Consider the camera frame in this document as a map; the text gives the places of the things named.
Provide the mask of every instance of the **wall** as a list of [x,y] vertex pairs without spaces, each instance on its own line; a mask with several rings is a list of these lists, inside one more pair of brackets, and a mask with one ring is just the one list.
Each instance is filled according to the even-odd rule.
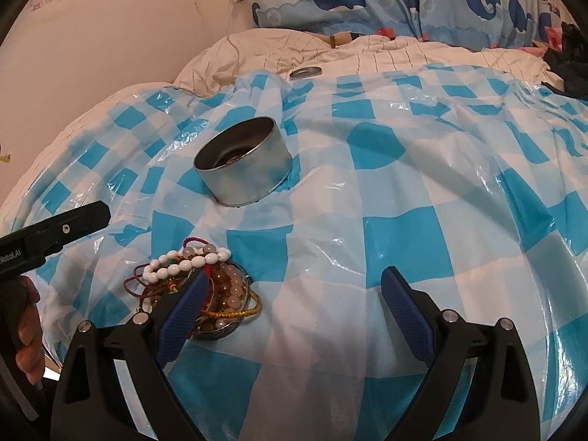
[[247,0],[230,25],[228,2],[30,0],[0,47],[0,204],[72,120],[127,86],[172,82],[229,26],[252,28]]

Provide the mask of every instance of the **blue gripper pad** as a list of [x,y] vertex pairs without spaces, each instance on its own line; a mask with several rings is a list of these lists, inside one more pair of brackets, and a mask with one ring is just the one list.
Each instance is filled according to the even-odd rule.
[[208,297],[208,275],[201,270],[161,325],[155,361],[160,367],[174,361]]
[[410,287],[388,267],[381,274],[381,295],[392,312],[414,357],[427,366],[436,358],[434,333],[429,323],[412,300]]

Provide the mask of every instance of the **jewelry pile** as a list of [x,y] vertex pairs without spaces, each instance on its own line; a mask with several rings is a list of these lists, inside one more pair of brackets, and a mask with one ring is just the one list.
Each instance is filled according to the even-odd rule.
[[[188,244],[198,242],[202,247]],[[151,309],[166,293],[176,293],[193,270],[202,269],[208,275],[209,293],[190,335],[206,340],[218,340],[232,333],[244,318],[259,313],[262,302],[251,289],[253,280],[237,263],[230,261],[228,248],[216,248],[198,237],[190,237],[180,250],[170,250],[149,263],[137,266],[133,276],[123,282],[124,289],[139,299],[138,312],[144,312],[145,301]],[[141,294],[128,288],[132,281],[143,287]],[[248,308],[251,299],[255,306]]]

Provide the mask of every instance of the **pink cloth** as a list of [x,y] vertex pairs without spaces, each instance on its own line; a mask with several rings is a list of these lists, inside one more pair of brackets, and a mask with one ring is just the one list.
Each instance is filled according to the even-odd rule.
[[557,50],[562,51],[562,33],[563,30],[561,28],[545,28],[545,32],[548,34],[549,38],[549,47]]
[[543,59],[543,56],[545,56],[545,53],[548,52],[547,48],[531,48],[529,46],[523,46],[522,48],[518,48],[521,51],[524,51],[526,53],[530,53],[533,56],[537,56],[538,58]]

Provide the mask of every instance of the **gold bracelet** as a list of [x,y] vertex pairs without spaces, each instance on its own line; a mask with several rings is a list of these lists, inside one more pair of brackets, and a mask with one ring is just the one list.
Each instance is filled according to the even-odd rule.
[[259,311],[262,308],[261,298],[259,298],[259,295],[257,295],[257,293],[255,293],[251,289],[251,287],[249,287],[249,294],[251,295],[251,298],[255,300],[255,307],[253,307],[253,308],[250,308],[248,310],[242,310],[240,312],[233,312],[233,313],[218,313],[218,312],[208,312],[206,310],[202,310],[200,312],[200,314],[205,317],[212,318],[215,320],[218,320],[219,318],[245,318],[245,317],[250,317],[252,315],[255,315],[256,313],[259,313]]

